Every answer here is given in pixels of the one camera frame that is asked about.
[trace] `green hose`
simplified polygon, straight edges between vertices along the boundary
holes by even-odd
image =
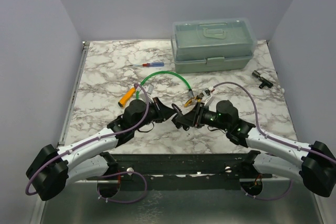
[[[174,76],[176,76],[176,77],[179,77],[179,78],[180,78],[180,79],[187,85],[188,89],[191,90],[191,87],[190,87],[189,83],[188,83],[182,76],[180,76],[180,75],[177,74],[177,73],[170,72],[170,71],[159,71],[159,72],[152,73],[152,74],[150,74],[149,76],[147,76],[145,79],[143,79],[143,81],[140,83],[140,85],[144,85],[145,82],[146,82],[149,78],[151,78],[151,77],[153,77],[153,76],[156,76],[157,74],[162,74],[162,73],[172,74],[172,75],[174,75]],[[137,91],[136,94],[137,94],[137,95],[136,95],[136,98],[139,99],[139,91]]]

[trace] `marble tabletop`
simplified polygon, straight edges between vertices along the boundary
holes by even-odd
[[[163,61],[164,67],[131,68],[129,64]],[[89,137],[123,113],[118,101],[151,73],[174,71],[171,44],[168,40],[94,41],[90,43],[83,74],[79,83],[74,111],[65,137],[66,145]],[[271,89],[259,89],[260,81],[251,73],[258,70],[274,83]],[[253,59],[244,69],[182,74],[195,94],[219,82],[232,81],[243,85],[254,97],[261,127],[271,133],[296,140],[291,118],[284,100],[273,62],[264,40],[258,42]],[[188,100],[187,88],[181,80],[169,74],[158,75],[147,83],[154,85],[152,97],[170,106],[176,103],[183,112]],[[216,98],[210,109],[220,100],[230,100],[239,116],[255,122],[254,111],[248,96],[233,85],[216,89]],[[112,153],[182,154],[182,153],[245,153],[249,149],[231,143],[221,131],[202,129],[177,129],[168,120],[156,124],[150,133],[136,132],[135,137]]]

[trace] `yellow tool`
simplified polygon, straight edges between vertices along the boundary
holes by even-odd
[[[132,95],[135,93],[135,88],[131,88],[130,91],[128,91],[123,98],[120,99],[120,101],[118,102],[118,105],[120,107],[124,107],[125,104],[127,103],[127,101],[132,97]]]

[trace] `toolbox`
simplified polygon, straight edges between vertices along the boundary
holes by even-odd
[[[244,68],[257,45],[246,18],[175,22],[173,28],[176,73]]]

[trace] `purple cable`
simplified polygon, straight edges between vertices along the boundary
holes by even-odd
[[[129,174],[129,173],[136,174],[136,175],[140,176],[142,178],[144,184],[145,184],[145,189],[143,191],[143,194],[139,198],[134,199],[134,200],[128,200],[128,201],[116,200],[116,199],[111,199],[111,198],[104,198],[104,197],[101,196],[99,188],[98,188],[97,189],[97,193],[99,195],[98,199],[102,198],[102,199],[107,200],[109,202],[120,203],[120,204],[132,204],[132,203],[135,203],[135,202],[138,202],[138,201],[142,200],[147,195],[147,181],[142,174],[140,174],[138,172],[120,172],[120,173],[115,173],[115,174],[111,174],[111,175],[100,176],[99,178],[109,178],[109,177]]]
[[[262,129],[260,128],[260,125],[259,125],[259,119],[258,119],[258,110],[257,110],[257,106],[256,106],[256,103],[252,97],[252,95],[247,91],[247,89],[245,89],[242,85],[240,84],[237,84],[235,82],[231,82],[231,81],[225,81],[225,82],[221,82],[219,84],[216,84],[214,85],[214,88],[217,88],[218,86],[220,85],[223,85],[223,84],[233,84],[233,85],[236,85],[238,87],[240,87],[241,89],[243,89],[245,91],[245,93],[248,95],[248,97],[251,99],[251,102],[253,104],[253,107],[254,107],[254,113],[255,113],[255,116],[256,116],[256,126],[257,126],[257,129],[258,131],[263,135],[263,136],[266,136],[267,138],[275,141],[275,142],[278,142],[280,144],[283,144],[283,145],[287,145],[291,148],[295,148],[295,149],[298,149],[299,147],[297,145],[294,145],[294,144],[290,144],[290,143],[287,143],[287,142],[284,142],[278,138],[275,138],[275,137],[272,137],[272,136],[267,136],[267,134],[265,132],[262,131]],[[325,159],[327,159],[328,161],[332,162],[333,164],[336,164],[336,160],[322,154],[322,153],[319,153],[317,151],[314,151],[314,150],[311,150],[311,149],[308,149],[308,148],[301,148],[301,150],[305,151],[305,152],[310,152],[310,153],[313,153],[313,154],[316,154],[320,157],[323,157]]]
[[[271,201],[271,200],[278,200],[278,199],[284,198],[284,196],[286,196],[286,195],[289,194],[289,192],[292,189],[292,187],[293,187],[293,180],[290,181],[287,190],[282,195],[277,196],[277,197],[273,197],[273,198],[261,198],[261,197],[253,196],[251,194],[248,194],[243,188],[241,190],[245,193],[246,196],[248,196],[250,198],[258,199],[258,200],[263,200],[263,201]]]
[[[145,94],[145,97],[146,97],[146,110],[145,110],[145,113],[144,113],[143,117],[142,117],[141,120],[140,120],[136,125],[134,125],[133,127],[130,127],[129,129],[126,129],[126,130],[124,130],[124,131],[113,132],[113,133],[110,133],[110,134],[102,135],[102,136],[100,137],[100,139],[105,138],[105,137],[109,137],[109,136],[120,135],[120,134],[124,134],[124,133],[126,133],[126,132],[129,132],[129,131],[132,131],[133,129],[135,129],[136,127],[138,127],[138,126],[143,122],[143,120],[145,120],[145,118],[146,118],[146,116],[147,116],[147,113],[148,113],[148,110],[149,110],[149,98],[148,98],[148,95],[147,95],[145,89],[144,89],[141,85],[139,85],[139,84],[136,83],[136,84],[134,84],[134,87],[135,87],[135,88],[140,87],[141,90],[143,91],[143,93]],[[31,184],[33,183],[34,179],[37,177],[37,175],[38,175],[40,172],[42,172],[42,170],[43,170],[44,168],[46,168],[49,164],[51,164],[52,162],[56,161],[57,159],[59,159],[59,158],[65,156],[65,155],[67,155],[67,154],[70,154],[71,151],[75,151],[76,149],[81,148],[81,147],[83,147],[83,146],[85,146],[85,145],[87,145],[87,144],[89,144],[89,143],[91,143],[91,142],[93,142],[93,141],[98,140],[98,139],[99,139],[99,137],[94,137],[94,138],[92,138],[92,139],[89,139],[89,140],[87,140],[87,141],[85,141],[85,142],[83,142],[83,143],[81,143],[81,144],[75,146],[74,148],[72,148],[72,149],[70,149],[70,150],[67,150],[67,151],[65,151],[64,153],[61,153],[61,154],[57,155],[56,157],[53,157],[52,159],[50,159],[49,161],[47,161],[43,166],[41,166],[41,167],[36,171],[36,173],[33,174],[33,176],[32,176],[32,177],[30,178],[30,180],[28,181],[28,184],[27,184],[27,186],[26,186],[26,190],[25,190],[26,195],[31,196],[31,195],[35,195],[35,194],[37,194],[36,191],[34,191],[34,192],[32,192],[32,193],[29,192],[29,188],[30,188]]]

